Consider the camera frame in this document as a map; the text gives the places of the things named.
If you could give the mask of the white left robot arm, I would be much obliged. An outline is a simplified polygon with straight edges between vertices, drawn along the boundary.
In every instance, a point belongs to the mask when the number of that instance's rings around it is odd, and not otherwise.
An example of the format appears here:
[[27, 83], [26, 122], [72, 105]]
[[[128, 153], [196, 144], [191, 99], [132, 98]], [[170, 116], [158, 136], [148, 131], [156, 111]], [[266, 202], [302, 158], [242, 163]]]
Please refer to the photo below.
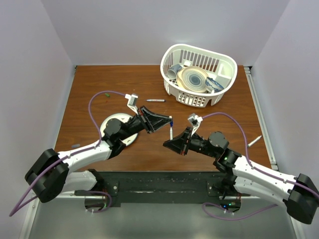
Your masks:
[[84, 190], [91, 195], [103, 191], [103, 179], [94, 170], [77, 170], [98, 161], [119, 155], [133, 143], [140, 131], [153, 133], [172, 123], [164, 116], [140, 107], [137, 114], [116, 113], [100, 126], [101, 139], [70, 151], [45, 150], [25, 175], [25, 180], [42, 203], [56, 198], [61, 192]]

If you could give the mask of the white pen blue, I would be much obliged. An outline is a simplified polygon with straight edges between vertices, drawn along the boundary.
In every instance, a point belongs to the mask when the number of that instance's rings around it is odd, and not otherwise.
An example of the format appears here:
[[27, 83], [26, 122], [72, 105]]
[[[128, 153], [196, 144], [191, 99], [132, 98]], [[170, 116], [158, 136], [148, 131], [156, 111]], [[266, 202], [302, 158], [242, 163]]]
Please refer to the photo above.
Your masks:
[[172, 126], [169, 128], [169, 139], [173, 140], [173, 127]]

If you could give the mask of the white pen green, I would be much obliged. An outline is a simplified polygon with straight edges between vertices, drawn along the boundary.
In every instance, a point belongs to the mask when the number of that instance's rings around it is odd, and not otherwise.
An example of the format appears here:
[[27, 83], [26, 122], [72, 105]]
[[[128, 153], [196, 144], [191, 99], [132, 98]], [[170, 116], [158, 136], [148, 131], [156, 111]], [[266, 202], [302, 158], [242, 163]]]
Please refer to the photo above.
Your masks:
[[258, 142], [260, 139], [262, 138], [262, 136], [258, 136], [256, 137], [253, 141], [251, 141], [250, 143], [247, 144], [247, 147], [251, 147], [252, 145], [254, 145], [256, 142]]

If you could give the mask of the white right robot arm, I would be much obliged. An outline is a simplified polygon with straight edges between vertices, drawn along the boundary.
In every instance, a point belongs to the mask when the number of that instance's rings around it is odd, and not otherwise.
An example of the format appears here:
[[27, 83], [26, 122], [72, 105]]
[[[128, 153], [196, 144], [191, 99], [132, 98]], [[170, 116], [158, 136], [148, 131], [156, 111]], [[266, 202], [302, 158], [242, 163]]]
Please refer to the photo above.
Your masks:
[[295, 220], [310, 225], [319, 207], [319, 191], [311, 178], [284, 174], [249, 160], [228, 147], [225, 136], [217, 131], [204, 139], [187, 127], [180, 135], [169, 139], [163, 146], [186, 155], [194, 151], [214, 158], [213, 165], [227, 175], [222, 190], [232, 196], [236, 192], [272, 202], [286, 209]]

